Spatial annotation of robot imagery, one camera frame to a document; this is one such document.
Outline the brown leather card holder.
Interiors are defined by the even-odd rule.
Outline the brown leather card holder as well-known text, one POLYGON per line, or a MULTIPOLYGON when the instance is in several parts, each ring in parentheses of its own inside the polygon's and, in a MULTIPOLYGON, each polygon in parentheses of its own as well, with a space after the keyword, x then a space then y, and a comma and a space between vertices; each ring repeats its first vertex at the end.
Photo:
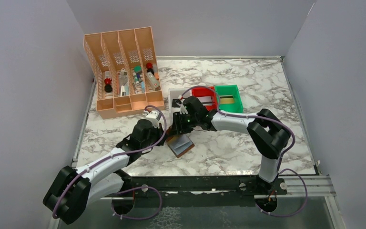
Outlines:
POLYGON ((166 144, 177 158, 182 157, 195 146, 187 135, 171 136, 166 139, 166 144))

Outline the white plastic bin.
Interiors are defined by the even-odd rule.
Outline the white plastic bin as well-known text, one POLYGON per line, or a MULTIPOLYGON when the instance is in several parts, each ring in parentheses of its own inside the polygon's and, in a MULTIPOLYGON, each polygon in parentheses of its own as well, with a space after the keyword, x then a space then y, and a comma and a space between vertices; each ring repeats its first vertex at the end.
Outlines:
POLYGON ((180 100, 180 96, 187 90, 188 88, 170 88, 168 90, 168 107, 169 107, 169 118, 171 121, 173 121, 173 114, 179 113, 181 115, 186 115, 190 117, 190 114, 188 113, 187 109, 185 108, 183 111, 181 111, 181 105, 182 100, 180 100))

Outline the red plastic bin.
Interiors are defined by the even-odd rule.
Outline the red plastic bin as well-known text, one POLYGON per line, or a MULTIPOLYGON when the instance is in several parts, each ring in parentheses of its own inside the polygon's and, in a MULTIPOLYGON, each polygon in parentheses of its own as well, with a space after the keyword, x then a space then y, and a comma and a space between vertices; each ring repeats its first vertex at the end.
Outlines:
POLYGON ((213 104, 212 105, 204 105, 206 107, 206 109, 208 111, 213 110, 213 109, 217 109, 217 96, 215 93, 215 87, 214 86, 208 86, 209 88, 211 88, 213 91, 210 91, 209 89, 206 89, 205 87, 198 87, 198 88, 193 88, 191 90, 191 95, 198 98, 198 97, 203 97, 203 96, 210 96, 213 98, 213 104))

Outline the green plastic bin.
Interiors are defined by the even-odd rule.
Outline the green plastic bin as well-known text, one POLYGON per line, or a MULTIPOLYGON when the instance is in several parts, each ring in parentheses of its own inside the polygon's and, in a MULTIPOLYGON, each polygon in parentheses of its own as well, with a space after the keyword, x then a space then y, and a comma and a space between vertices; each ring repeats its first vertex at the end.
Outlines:
POLYGON ((221 99, 219 106, 221 110, 233 113, 243 112, 243 103, 236 84, 216 85, 215 90, 221 99))

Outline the orange desk organizer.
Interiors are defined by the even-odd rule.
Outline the orange desk organizer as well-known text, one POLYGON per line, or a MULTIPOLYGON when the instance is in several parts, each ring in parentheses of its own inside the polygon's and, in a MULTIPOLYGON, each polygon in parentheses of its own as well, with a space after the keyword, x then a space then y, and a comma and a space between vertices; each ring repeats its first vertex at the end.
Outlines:
POLYGON ((163 93, 154 91, 146 76, 159 81, 151 27, 85 34, 84 50, 97 83, 96 110, 102 119, 135 115, 147 105, 165 108, 163 93), (112 92, 104 91, 104 79, 112 79, 112 92))

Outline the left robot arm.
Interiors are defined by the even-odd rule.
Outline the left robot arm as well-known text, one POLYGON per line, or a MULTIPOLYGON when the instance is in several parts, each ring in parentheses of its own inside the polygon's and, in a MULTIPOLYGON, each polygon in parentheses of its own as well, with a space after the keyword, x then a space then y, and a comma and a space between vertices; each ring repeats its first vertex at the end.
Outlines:
POLYGON ((127 195, 131 184, 116 172, 155 146, 163 145, 164 139, 165 129, 160 118, 148 114, 105 156, 78 168, 63 167, 43 198, 44 206, 52 211, 54 219, 71 224, 90 203, 113 193, 127 195))

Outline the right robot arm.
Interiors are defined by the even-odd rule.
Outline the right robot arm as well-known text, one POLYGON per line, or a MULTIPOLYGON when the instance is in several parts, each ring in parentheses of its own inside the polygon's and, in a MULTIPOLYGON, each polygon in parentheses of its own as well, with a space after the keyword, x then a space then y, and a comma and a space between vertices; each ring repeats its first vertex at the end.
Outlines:
POLYGON ((248 134, 262 155, 261 167, 256 181, 256 189, 268 194, 275 188, 280 155, 290 139, 291 132, 268 109, 256 114, 240 114, 208 110, 194 96, 173 99, 172 124, 167 131, 169 137, 184 135, 196 127, 205 131, 232 131, 248 134))

